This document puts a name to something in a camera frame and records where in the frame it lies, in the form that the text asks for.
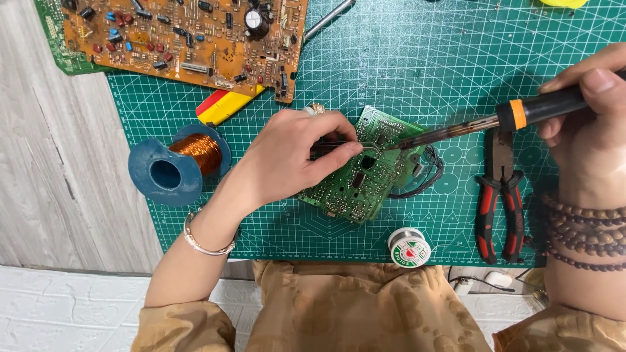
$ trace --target yellow object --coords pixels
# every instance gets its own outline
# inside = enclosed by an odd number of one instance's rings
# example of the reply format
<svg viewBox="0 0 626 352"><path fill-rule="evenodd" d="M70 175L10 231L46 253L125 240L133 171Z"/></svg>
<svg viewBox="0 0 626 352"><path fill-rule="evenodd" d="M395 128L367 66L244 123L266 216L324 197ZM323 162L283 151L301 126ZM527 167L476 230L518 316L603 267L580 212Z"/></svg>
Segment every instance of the yellow object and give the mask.
<svg viewBox="0 0 626 352"><path fill-rule="evenodd" d="M583 6L587 0L541 0L541 2L550 6L577 9L580 6Z"/></svg>
<svg viewBox="0 0 626 352"><path fill-rule="evenodd" d="M265 87L257 85L255 96L264 90ZM196 109L198 120L205 125L219 125L254 98L254 96L247 96L233 91L221 95L220 93L223 92L221 90L215 91Z"/></svg>

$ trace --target solder wire spool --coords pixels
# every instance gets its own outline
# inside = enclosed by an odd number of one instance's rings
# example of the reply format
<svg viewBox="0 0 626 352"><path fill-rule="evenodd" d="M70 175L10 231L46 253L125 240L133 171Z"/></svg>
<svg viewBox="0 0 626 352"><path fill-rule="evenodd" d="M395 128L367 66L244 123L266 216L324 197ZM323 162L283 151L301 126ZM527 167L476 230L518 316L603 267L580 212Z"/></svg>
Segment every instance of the solder wire spool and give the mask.
<svg viewBox="0 0 626 352"><path fill-rule="evenodd" d="M406 268L424 265L432 252L424 234L412 227L395 230L389 235L387 246L391 251L391 260L398 266Z"/></svg>
<svg viewBox="0 0 626 352"><path fill-rule="evenodd" d="M164 146L156 138L137 144L128 156L135 187L154 203L181 207L194 203L206 179L228 171L232 155L221 134L206 125L187 125Z"/></svg>

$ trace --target blue spool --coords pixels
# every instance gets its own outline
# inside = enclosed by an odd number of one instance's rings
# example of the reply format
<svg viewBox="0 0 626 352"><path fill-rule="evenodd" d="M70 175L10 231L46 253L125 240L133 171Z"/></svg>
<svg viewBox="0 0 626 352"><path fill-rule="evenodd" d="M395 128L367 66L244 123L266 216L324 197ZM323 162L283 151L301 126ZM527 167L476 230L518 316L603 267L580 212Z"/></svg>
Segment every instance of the blue spool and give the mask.
<svg viewBox="0 0 626 352"><path fill-rule="evenodd" d="M221 134L206 125L187 125L172 138L172 143L193 133L208 135L222 151L219 168L202 177L193 157L171 152L156 138L137 144L128 156L128 172L135 187L154 203L182 207L194 203L202 193L204 179L217 179L230 168L230 147Z"/></svg>

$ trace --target brown patterned clothing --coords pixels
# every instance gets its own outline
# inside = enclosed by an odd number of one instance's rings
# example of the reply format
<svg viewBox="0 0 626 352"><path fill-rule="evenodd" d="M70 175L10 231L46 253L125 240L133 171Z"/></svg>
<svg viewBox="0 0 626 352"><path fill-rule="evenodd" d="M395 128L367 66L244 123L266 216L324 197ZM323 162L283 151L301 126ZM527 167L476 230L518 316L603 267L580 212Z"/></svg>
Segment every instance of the brown patterned clothing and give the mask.
<svg viewBox="0 0 626 352"><path fill-rule="evenodd" d="M264 308L246 352L490 351L440 266L255 261ZM132 352L230 352L211 302L142 309ZM497 351L625 351L626 323L555 306L493 335Z"/></svg>

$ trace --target white brick wall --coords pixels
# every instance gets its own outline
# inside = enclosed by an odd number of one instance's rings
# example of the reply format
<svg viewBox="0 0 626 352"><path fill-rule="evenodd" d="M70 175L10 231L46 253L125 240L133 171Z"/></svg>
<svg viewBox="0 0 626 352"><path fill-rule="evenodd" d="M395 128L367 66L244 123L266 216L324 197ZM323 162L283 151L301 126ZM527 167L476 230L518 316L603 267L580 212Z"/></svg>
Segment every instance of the white brick wall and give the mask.
<svg viewBox="0 0 626 352"><path fill-rule="evenodd" d="M0 352L128 351L149 281L0 266ZM488 341L537 311L528 296L472 294L462 300ZM250 281L220 280L211 301L232 320L237 351L243 351L261 309L259 289Z"/></svg>

